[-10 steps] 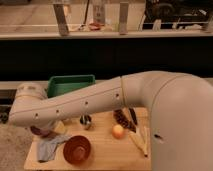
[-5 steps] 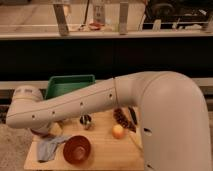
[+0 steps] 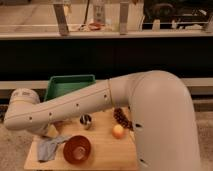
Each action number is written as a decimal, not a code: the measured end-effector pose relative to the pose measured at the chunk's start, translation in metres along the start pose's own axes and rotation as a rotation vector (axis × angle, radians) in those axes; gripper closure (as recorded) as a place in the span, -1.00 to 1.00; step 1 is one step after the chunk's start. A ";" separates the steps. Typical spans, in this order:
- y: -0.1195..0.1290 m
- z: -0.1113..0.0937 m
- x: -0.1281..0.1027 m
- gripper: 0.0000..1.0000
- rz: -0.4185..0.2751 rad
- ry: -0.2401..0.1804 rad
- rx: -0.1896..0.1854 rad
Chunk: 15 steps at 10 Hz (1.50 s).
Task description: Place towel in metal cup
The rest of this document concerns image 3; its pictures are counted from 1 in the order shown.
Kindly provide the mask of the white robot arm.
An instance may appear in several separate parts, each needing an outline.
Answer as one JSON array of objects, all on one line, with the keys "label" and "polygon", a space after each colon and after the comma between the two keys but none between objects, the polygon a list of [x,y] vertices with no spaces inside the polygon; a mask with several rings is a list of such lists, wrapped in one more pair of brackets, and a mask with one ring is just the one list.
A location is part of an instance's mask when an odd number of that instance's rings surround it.
[{"label": "white robot arm", "polygon": [[4,124],[9,130],[45,133],[45,126],[66,118],[128,106],[140,171],[201,171],[193,101],[174,74],[154,70],[98,81],[41,102],[19,88],[11,94]]}]

